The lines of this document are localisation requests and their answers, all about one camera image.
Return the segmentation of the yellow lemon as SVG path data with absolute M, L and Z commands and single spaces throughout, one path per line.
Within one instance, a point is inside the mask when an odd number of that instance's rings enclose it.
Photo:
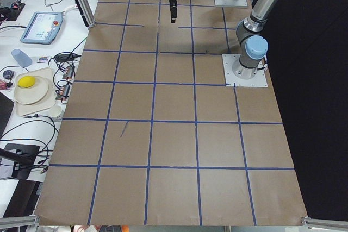
M 24 76 L 18 80 L 20 88 L 30 88 L 35 85 L 36 79 L 33 76 Z

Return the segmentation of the white paper cup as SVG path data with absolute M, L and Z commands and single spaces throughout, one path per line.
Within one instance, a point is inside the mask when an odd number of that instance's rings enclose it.
M 52 106 L 49 111 L 48 115 L 50 118 L 52 118 L 54 121 L 59 121 L 63 118 L 64 110 L 59 105 Z

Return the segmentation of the beige tray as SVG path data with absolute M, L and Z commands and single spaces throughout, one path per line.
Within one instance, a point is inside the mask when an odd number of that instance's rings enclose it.
M 28 88 L 19 87 L 18 81 L 25 76 L 34 77 L 35 84 Z M 19 116 L 33 114 L 55 105 L 55 87 L 52 79 L 53 70 L 49 67 L 19 74 L 15 78 L 14 100 Z

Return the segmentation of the beige round plate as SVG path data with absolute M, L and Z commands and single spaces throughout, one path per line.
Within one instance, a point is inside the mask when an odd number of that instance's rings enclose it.
M 30 88 L 20 88 L 19 86 L 14 89 L 14 99 L 20 104 L 33 104 L 41 99 L 48 92 L 49 84 L 46 78 L 35 77 L 36 82 Z

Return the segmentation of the black stand base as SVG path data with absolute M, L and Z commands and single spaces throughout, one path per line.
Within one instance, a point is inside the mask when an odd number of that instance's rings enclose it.
M 1 180 L 27 180 L 40 147 L 16 143 L 1 149 Z

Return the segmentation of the light blue plastic cup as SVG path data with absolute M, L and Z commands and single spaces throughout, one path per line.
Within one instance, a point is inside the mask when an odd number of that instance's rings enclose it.
M 32 59 L 20 49 L 13 49 L 11 51 L 11 55 L 13 56 L 15 61 L 22 67 L 28 67 L 32 64 Z

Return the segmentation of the blue teach pendant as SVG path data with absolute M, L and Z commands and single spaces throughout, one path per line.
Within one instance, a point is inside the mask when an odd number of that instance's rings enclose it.
M 61 12 L 35 12 L 20 41 L 26 44 L 49 45 L 57 37 L 62 23 Z

